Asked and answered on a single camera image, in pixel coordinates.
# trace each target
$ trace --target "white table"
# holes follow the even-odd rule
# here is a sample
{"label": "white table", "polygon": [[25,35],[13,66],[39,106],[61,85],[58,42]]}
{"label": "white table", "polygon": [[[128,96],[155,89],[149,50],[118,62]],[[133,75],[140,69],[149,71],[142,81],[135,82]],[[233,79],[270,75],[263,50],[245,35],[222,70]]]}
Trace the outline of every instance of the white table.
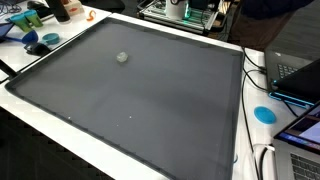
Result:
{"label": "white table", "polygon": [[[212,45],[242,51],[241,48],[236,45],[120,14],[112,14],[108,18],[120,19],[178,36],[203,41]],[[247,50],[247,54],[254,62],[263,66],[263,53]],[[245,68],[250,70],[254,67],[246,63]],[[258,84],[265,84],[265,77],[263,75],[252,74],[252,77]],[[272,136],[277,131],[281,130],[287,123],[294,120],[294,117],[289,113],[284,104],[270,99],[266,93],[260,92],[254,88],[249,81],[246,81],[245,85],[245,106],[247,109],[252,141],[254,144],[269,144],[272,141]],[[106,145],[102,141],[95,139],[64,121],[11,95],[4,89],[4,84],[0,85],[0,106],[115,179],[166,179],[162,174],[159,174],[113,147]],[[257,121],[253,115],[253,109],[256,106],[266,106],[270,108],[276,114],[278,121],[274,125],[264,125]],[[302,109],[295,110],[297,113],[303,111]],[[234,164],[233,179],[256,179],[253,164],[250,161],[250,146],[241,106],[239,110],[235,154],[238,155],[239,160]],[[275,179],[273,160],[269,153],[266,156],[265,163],[265,179]]]}
{"label": "white table", "polygon": [[[21,12],[27,10],[27,1],[20,3],[19,6],[22,8]],[[93,21],[88,22],[86,20],[86,16],[88,16],[91,10],[94,10],[96,12],[96,17]],[[41,40],[41,38],[48,33],[58,33],[61,41],[58,44],[49,46],[51,49],[55,49],[59,47],[61,44],[65,43],[66,41],[76,37],[81,32],[85,31],[86,29],[90,28],[91,26],[95,25],[101,20],[105,19],[107,16],[111,15],[110,12],[86,6],[84,6],[84,11],[85,13],[71,16],[71,23],[69,24],[61,25],[54,17],[44,21],[43,27],[34,28],[34,30],[39,35],[39,40]],[[0,18],[0,23],[5,22],[4,19],[10,16],[11,15],[9,14],[2,16]],[[8,37],[16,38],[22,38],[24,35],[25,33],[22,32],[16,26],[14,26],[7,34]],[[24,44],[14,41],[6,41],[0,43],[0,59],[4,61],[6,64],[8,64],[15,71],[19,71],[23,67],[39,59],[39,56],[27,54],[26,50],[24,49],[24,46]],[[5,73],[0,71],[0,82],[6,79],[7,77],[8,76]]]}

